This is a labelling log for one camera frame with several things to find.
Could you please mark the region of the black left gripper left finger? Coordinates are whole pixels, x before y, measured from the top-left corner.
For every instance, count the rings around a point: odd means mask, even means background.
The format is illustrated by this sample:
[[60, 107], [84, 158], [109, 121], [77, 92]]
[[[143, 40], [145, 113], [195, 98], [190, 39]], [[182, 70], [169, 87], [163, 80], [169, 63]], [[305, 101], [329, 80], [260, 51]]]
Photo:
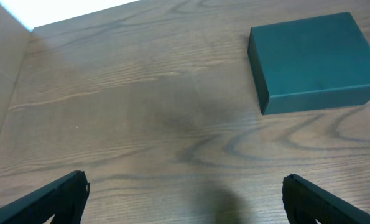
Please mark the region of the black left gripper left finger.
[[0, 208], [0, 223], [81, 223], [90, 194], [83, 171], [73, 171]]

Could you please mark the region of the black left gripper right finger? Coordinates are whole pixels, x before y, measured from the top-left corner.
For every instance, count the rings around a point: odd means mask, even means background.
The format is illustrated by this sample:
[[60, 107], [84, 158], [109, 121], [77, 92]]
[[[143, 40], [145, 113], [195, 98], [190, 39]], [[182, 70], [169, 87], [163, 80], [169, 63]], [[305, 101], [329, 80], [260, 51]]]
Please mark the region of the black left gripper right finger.
[[370, 214], [296, 174], [284, 177], [282, 201], [290, 224], [370, 224]]

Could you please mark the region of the dark green lidded box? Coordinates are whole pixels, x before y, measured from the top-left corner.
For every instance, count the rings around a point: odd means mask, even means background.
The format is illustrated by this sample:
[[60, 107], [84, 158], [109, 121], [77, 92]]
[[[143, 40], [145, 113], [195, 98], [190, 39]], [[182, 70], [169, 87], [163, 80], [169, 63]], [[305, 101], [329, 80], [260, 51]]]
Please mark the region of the dark green lidded box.
[[263, 115], [370, 100], [370, 45], [350, 12], [253, 27], [247, 54]]

